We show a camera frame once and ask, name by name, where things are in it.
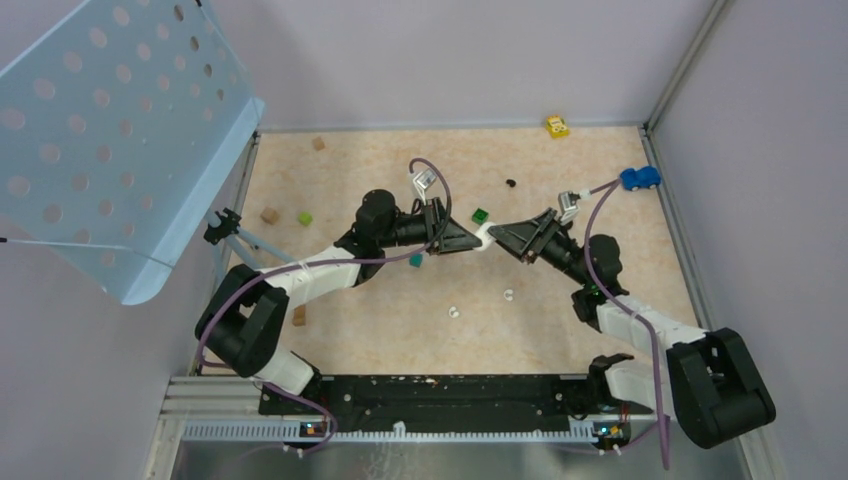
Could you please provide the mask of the blue tripod stand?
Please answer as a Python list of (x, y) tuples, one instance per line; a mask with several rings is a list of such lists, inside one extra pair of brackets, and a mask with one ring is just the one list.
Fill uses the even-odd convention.
[(244, 229), (241, 226), (242, 217), (229, 208), (220, 211), (209, 209), (204, 219), (207, 227), (203, 239), (213, 246), (223, 244), (244, 264), (253, 269), (263, 268), (263, 263), (258, 256), (259, 251), (270, 254), (283, 264), (295, 261), (291, 255)]

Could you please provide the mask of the wooden block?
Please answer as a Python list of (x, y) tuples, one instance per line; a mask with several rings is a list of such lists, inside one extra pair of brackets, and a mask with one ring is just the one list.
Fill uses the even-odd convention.
[(293, 311), (292, 325), (295, 327), (303, 327), (306, 325), (306, 323), (306, 306), (300, 305), (296, 307)]

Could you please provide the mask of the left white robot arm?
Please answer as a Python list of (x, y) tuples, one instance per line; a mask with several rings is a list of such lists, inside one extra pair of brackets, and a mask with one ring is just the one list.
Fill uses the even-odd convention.
[(367, 282), (388, 263), (387, 249), (403, 246), (441, 255), (480, 249), (483, 241), (438, 198), (405, 213), (393, 194), (372, 190), (351, 229), (320, 253), (277, 268), (231, 268), (195, 327), (200, 346), (237, 375), (275, 385), (292, 410), (308, 413), (320, 401), (313, 380), (319, 371), (282, 345), (284, 320), (312, 300)]

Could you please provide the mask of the white earbud charging case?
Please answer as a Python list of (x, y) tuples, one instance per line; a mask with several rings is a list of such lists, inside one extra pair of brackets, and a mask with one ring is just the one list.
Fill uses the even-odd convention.
[(485, 222), (474, 232), (475, 237), (480, 241), (480, 244), (474, 248), (475, 251), (485, 251), (495, 243), (495, 238), (490, 233), (490, 229), (494, 226), (494, 222)]

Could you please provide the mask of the blue perforated metal panel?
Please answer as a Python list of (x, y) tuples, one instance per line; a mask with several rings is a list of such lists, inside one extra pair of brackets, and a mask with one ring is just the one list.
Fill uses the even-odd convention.
[(209, 2), (86, 1), (2, 70), (1, 211), (144, 303), (264, 110)]

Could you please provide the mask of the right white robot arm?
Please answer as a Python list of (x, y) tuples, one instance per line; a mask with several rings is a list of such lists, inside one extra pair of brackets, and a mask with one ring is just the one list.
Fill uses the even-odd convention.
[(624, 401), (676, 422), (695, 445), (710, 449), (775, 421), (776, 405), (741, 335), (676, 321), (620, 286), (617, 240), (593, 234), (583, 243), (548, 209), (520, 222), (482, 225), (484, 246), (497, 245), (519, 261), (542, 260), (579, 284), (571, 300), (578, 319), (649, 356), (609, 360), (586, 385), (589, 404), (612, 412)]

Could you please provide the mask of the lime green cube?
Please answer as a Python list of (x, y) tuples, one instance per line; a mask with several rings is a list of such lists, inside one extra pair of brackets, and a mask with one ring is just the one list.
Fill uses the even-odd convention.
[(297, 221), (300, 225), (308, 227), (313, 222), (313, 216), (307, 211), (302, 211), (298, 214)]

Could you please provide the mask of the green lego brick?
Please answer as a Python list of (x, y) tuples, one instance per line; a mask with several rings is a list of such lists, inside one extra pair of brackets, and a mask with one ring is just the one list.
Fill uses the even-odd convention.
[(483, 225), (489, 220), (489, 212), (482, 208), (477, 208), (471, 215), (471, 220), (477, 225)]

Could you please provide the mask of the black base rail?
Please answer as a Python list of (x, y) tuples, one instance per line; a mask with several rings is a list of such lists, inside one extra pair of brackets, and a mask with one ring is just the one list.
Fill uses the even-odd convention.
[(263, 388), (264, 416), (326, 409), (339, 432), (388, 431), (403, 422), (412, 433), (563, 432), (591, 415), (618, 414), (584, 375), (325, 375), (302, 399)]

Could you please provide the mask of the blue toy car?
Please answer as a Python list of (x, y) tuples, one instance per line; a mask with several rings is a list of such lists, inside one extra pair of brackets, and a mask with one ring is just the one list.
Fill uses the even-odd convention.
[(628, 191), (655, 189), (662, 183), (659, 171), (652, 166), (628, 168), (619, 174), (622, 187)]

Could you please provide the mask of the yellow toy car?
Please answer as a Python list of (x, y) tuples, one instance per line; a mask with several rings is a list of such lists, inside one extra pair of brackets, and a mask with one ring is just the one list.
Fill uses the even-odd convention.
[(545, 120), (545, 129), (552, 139), (565, 138), (570, 135), (570, 129), (561, 116), (549, 116)]

